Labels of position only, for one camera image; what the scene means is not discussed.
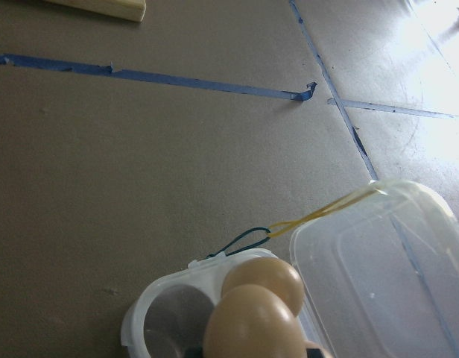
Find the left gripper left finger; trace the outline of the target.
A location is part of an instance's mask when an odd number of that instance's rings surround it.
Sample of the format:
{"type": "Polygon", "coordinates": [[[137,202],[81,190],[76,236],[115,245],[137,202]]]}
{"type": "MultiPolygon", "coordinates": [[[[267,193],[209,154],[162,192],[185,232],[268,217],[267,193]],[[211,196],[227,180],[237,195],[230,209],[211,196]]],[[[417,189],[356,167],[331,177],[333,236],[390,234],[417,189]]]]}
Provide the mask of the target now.
{"type": "Polygon", "coordinates": [[[203,348],[198,346],[186,349],[184,358],[203,358],[203,348]]]}

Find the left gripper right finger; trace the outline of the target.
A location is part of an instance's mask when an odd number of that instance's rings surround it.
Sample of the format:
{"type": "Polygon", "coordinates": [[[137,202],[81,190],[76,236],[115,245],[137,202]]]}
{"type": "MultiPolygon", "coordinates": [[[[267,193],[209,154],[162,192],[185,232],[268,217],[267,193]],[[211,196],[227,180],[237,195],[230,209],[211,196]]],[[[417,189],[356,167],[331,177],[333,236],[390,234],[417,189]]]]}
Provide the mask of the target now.
{"type": "Polygon", "coordinates": [[[321,345],[306,341],[306,356],[308,358],[330,358],[330,353],[321,345]]]}

